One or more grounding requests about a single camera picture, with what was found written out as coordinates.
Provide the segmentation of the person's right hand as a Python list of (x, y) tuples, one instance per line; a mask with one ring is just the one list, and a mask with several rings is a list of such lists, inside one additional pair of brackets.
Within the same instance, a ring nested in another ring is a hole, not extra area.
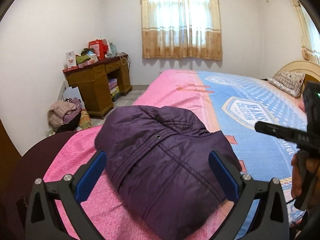
[(319, 159), (300, 150), (293, 156), (291, 165), (294, 207), (301, 211), (319, 207)]

